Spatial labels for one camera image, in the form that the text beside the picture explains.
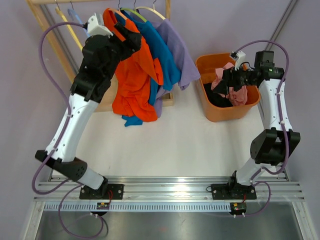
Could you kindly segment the black t shirt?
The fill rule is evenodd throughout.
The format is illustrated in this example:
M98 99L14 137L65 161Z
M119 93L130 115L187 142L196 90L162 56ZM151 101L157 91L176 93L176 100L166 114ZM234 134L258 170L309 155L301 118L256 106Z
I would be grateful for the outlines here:
M208 98L208 101L218 107L218 108L229 108L232 107L232 103L225 97L222 97L218 93L214 93L211 90L211 83L205 83L203 84L205 94Z

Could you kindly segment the pink t shirt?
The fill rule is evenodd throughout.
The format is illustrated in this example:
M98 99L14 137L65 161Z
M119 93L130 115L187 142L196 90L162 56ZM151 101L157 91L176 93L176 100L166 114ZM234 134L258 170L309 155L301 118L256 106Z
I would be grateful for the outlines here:
M236 107L247 103L248 90L246 86L234 82L229 75L233 73L234 67L233 63L228 62L223 67L216 68L215 79L211 83L210 90Z

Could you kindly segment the orange t shirt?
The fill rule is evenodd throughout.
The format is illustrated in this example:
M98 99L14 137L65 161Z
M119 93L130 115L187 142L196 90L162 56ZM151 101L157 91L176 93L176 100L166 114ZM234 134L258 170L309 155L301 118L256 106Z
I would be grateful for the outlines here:
M151 80L163 85L164 77L160 61L152 57L145 38L141 39L139 51L118 64L115 76L118 86L112 103L113 112L127 117L136 116L144 122L156 121L156 110L149 103Z

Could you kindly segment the light blue hanger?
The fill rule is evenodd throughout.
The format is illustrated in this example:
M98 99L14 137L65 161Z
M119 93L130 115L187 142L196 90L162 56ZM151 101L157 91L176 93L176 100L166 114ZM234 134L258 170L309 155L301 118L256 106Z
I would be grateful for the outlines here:
M87 22L83 23L83 21L81 20L81 18L79 17L77 12L75 11L74 5L71 0L69 0L69 3L71 5L71 8L67 9L67 13L68 13L69 17L71 18L72 21L76 20L77 23L84 25L83 31L85 32L86 36L89 38L90 34L88 33L88 29L87 29L88 23Z

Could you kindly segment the yellow hanger with metal hook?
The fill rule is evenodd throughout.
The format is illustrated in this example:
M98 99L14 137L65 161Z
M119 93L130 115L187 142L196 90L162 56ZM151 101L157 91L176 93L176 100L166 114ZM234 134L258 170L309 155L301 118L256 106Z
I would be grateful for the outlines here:
M64 15L64 13L62 12L62 10L60 9L60 6L59 6L57 0L55 0L54 2L56 4L56 8L55 8L56 13L60 16L62 21L66 23L68 20L67 20L66 16ZM82 46L81 42L79 41L76 33L74 32L72 26L67 24L66 28L67 28L69 34L71 35L71 37L73 38L74 42L78 46L79 50L81 51L83 49L83 46Z

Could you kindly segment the peach hanger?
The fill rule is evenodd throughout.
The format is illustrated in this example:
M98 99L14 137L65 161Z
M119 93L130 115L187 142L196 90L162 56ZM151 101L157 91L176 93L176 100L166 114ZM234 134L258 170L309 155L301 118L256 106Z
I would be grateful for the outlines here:
M108 10L115 13L115 14L118 14L124 20L124 23L126 23L128 18L124 14L121 13L119 4L118 4L118 8L111 8L110 7Z

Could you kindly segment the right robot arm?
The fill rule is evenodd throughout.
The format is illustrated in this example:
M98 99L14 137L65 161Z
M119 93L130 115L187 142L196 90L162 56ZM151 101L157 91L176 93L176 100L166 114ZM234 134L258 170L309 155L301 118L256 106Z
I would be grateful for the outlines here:
M214 92L226 94L244 86L255 86L260 93L258 109L263 131L252 140L250 158L233 172L225 184L212 184L208 191L214 200L255 200L255 187L265 172L278 175L284 171L289 156L301 140L289 121L285 102L286 70L274 63L273 51L258 51L254 67L246 69L246 55L239 50L231 53L235 65L223 71L221 82Z

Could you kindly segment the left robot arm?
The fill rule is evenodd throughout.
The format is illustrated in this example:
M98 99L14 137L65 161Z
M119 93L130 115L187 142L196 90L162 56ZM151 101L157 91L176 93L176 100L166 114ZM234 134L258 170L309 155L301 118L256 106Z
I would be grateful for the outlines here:
M60 22L49 27L41 36L54 28L71 25L89 32L82 48L82 63L75 76L67 97L44 66L43 71L60 92L66 103L66 111L50 144L38 150L35 158L41 167L48 166L61 173L68 180L82 187L80 198L85 200L105 199L109 196L108 179L88 167L76 157L76 150L83 131L111 86L111 79L120 62L130 58L142 47L142 35L128 30L117 22L114 27L124 39L90 18L85 24Z

